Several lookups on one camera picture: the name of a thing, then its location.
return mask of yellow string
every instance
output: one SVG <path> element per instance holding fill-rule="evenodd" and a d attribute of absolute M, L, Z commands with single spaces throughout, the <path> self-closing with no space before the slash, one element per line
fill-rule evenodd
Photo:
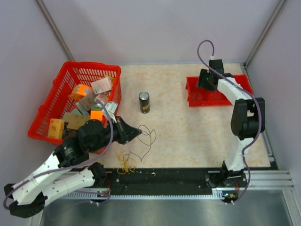
<path fill-rule="evenodd" d="M 136 160 L 133 158 L 128 158 L 124 161 L 123 156 L 124 156 L 124 151 L 119 153 L 119 155 L 117 155 L 117 159 L 122 162 L 121 165 L 117 169 L 117 173 L 120 175 L 125 175 L 128 172 L 135 173 L 135 169 L 136 169 L 135 165 L 137 165 Z"/>

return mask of metal floor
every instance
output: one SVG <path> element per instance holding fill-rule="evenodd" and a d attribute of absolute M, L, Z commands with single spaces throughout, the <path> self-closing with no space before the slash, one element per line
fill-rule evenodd
<path fill-rule="evenodd" d="M 282 191 L 249 191 L 235 206 L 219 200 L 111 200 L 96 207 L 57 200 L 40 226 L 292 226 Z"/>

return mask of marble surface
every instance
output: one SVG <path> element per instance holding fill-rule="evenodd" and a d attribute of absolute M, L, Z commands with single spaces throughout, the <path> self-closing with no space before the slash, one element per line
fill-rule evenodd
<path fill-rule="evenodd" d="M 241 74 L 239 64 L 225 64 L 225 72 Z M 198 76 L 203 65 L 122 66 L 122 100 L 118 115 L 134 127 L 141 124 L 155 130 L 157 139 L 143 161 L 131 155 L 136 167 L 220 167 L 231 148 L 232 106 L 188 107 L 187 76 Z M 150 94 L 150 112 L 140 113 L 138 95 Z M 142 136 L 149 144 L 150 138 Z M 105 167 L 122 166 L 124 153 L 143 156 L 149 147 L 137 138 L 126 145 L 112 144 L 99 160 Z M 246 158 L 252 167 L 267 167 L 269 160 L 262 137 Z"/>

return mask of robotic arm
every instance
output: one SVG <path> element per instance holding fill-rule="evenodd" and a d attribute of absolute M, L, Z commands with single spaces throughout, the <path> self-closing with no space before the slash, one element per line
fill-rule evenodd
<path fill-rule="evenodd" d="M 233 84 L 219 78 L 211 70 L 202 69 L 197 87 L 209 91 L 220 91 L 234 106 L 231 130 L 235 139 L 228 157 L 222 163 L 220 174 L 217 177 L 209 177 L 208 184 L 211 187 L 233 186 L 245 177 L 242 150 L 254 140 L 257 134 L 259 129 L 258 110 L 254 100 L 248 94 L 237 89 L 237 86 L 240 87 L 240 85 L 235 78 L 230 73 L 224 73 L 222 60 L 210 60 L 209 66 Z M 261 111 L 261 132 L 263 132 L 265 129 L 265 101 L 263 98 L 256 98 L 256 101 Z"/>
<path fill-rule="evenodd" d="M 113 142 L 126 144 L 141 134 L 140 129 L 127 125 L 121 117 L 116 116 L 113 123 Z M 10 196 L 14 200 L 10 204 L 10 214 L 22 218 L 31 217 L 54 200 L 84 187 L 100 187 L 106 180 L 106 171 L 100 163 L 84 167 L 79 173 L 64 180 L 56 180 L 71 169 L 51 172 L 34 178 L 42 172 L 64 169 L 78 165 L 89 159 L 88 153 L 93 153 L 107 146 L 111 136 L 110 127 L 103 127 L 101 121 L 89 120 L 79 128 L 76 137 L 70 137 L 58 146 L 49 158 L 38 167 L 30 176 L 18 184 L 7 184 L 4 187 L 5 195 L 18 187 L 24 181 L 29 182 Z"/>

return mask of red plastic basket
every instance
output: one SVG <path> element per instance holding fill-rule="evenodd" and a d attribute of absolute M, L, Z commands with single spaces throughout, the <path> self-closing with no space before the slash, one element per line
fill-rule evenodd
<path fill-rule="evenodd" d="M 60 119 L 65 112 L 71 112 L 75 107 L 76 100 L 68 95 L 78 84 L 90 86 L 90 83 L 105 76 L 115 78 L 109 101 L 118 103 L 117 113 L 121 101 L 120 86 L 121 68 L 115 65 L 105 65 L 93 62 L 68 61 L 63 64 L 59 74 L 53 80 L 53 87 L 43 105 L 39 107 L 38 113 L 28 131 L 28 136 L 33 139 L 60 145 L 63 140 L 47 137 L 48 126 L 51 118 Z M 102 119 L 104 126 L 107 125 L 105 117 Z"/>
<path fill-rule="evenodd" d="M 234 75 L 234 78 L 242 88 L 253 94 L 249 80 L 245 74 Z M 189 102 L 189 107 L 231 105 L 230 101 L 227 100 L 225 95 L 221 92 L 211 92 L 202 87 L 197 88 L 198 77 L 186 77 L 186 80 L 186 89 L 188 90 L 187 101 Z"/>

